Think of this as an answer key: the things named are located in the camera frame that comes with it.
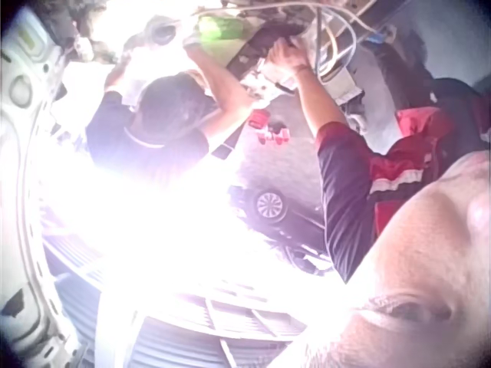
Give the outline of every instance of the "dark hair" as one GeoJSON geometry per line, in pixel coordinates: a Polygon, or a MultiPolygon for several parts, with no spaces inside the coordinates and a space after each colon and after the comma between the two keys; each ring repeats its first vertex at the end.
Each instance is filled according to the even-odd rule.
{"type": "Polygon", "coordinates": [[[215,101],[188,74],[162,77],[143,91],[138,110],[148,133],[175,139],[216,108],[215,101]]]}

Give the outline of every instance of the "red and black uniform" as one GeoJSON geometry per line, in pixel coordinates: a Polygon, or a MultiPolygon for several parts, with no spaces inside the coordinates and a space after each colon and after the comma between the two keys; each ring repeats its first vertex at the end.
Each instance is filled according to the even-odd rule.
{"type": "Polygon", "coordinates": [[[393,94],[396,106],[407,107],[396,113],[404,138],[381,155],[368,148],[348,126],[332,122],[321,128],[316,139],[323,178],[326,247],[344,282],[348,282],[395,212],[458,158],[486,149],[480,135],[489,131],[484,99],[473,94],[466,94],[468,101],[462,94],[440,96],[440,107],[431,102],[431,90],[425,92],[422,84],[414,82],[416,79],[410,80],[409,70],[403,70],[407,67],[390,46],[374,48],[386,81],[392,78],[388,87],[391,91],[397,88],[393,94]],[[388,61],[392,63],[391,71],[388,61]],[[405,73],[406,83],[411,84],[407,94],[399,89],[404,82],[400,80],[401,72],[405,73]],[[445,108],[447,103],[462,103],[470,108],[463,113],[465,109],[461,107],[460,115],[455,116],[445,108]]]}

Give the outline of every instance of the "man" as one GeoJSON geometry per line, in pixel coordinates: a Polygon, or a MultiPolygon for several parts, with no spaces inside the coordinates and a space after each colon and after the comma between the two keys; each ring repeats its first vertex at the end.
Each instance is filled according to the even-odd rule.
{"type": "Polygon", "coordinates": [[[89,123],[87,144],[99,166],[159,186],[185,172],[217,148],[252,112],[252,99],[236,78],[196,42],[187,42],[218,108],[187,74],[151,83],[136,113],[122,104],[126,56],[108,75],[105,94],[89,123]]]}
{"type": "Polygon", "coordinates": [[[334,267],[348,282],[391,217],[457,159],[483,150],[477,127],[454,123],[433,106],[423,81],[388,44],[365,43],[381,66],[403,135],[387,155],[372,152],[312,73],[302,44],[278,41],[269,60],[294,76],[316,137],[325,207],[325,240],[334,267]]]}
{"type": "Polygon", "coordinates": [[[328,250],[349,280],[333,298],[339,308],[270,367],[477,366],[491,342],[489,148],[466,132],[469,121],[413,105],[398,113],[410,135],[377,155],[347,128],[300,44],[280,41],[270,60],[298,82],[317,137],[328,250]]]}

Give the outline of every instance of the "tire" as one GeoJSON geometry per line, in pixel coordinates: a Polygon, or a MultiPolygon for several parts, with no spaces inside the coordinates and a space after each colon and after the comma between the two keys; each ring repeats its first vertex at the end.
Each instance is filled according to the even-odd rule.
{"type": "Polygon", "coordinates": [[[264,189],[252,197],[252,212],[261,222],[270,225],[281,222],[288,211],[286,197],[276,189],[264,189]]]}

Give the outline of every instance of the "person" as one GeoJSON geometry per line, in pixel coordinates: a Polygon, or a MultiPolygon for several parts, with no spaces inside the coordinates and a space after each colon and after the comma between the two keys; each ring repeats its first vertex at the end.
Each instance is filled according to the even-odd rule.
{"type": "Polygon", "coordinates": [[[472,366],[490,343],[489,147],[456,134],[474,127],[402,77],[410,71],[387,45],[368,46],[386,80],[397,65],[388,87],[410,92],[393,94],[406,134],[387,155],[348,128],[301,44],[279,41],[270,51],[297,80],[316,136],[326,245],[348,283],[338,313],[270,367],[472,366]]]}
{"type": "Polygon", "coordinates": [[[199,42],[187,41],[184,49],[216,103],[195,78],[181,73],[150,83],[136,113],[131,112],[122,104],[131,63],[128,52],[107,76],[104,97],[86,129],[97,166],[165,186],[219,147],[249,117],[252,98],[239,81],[199,42]]]}

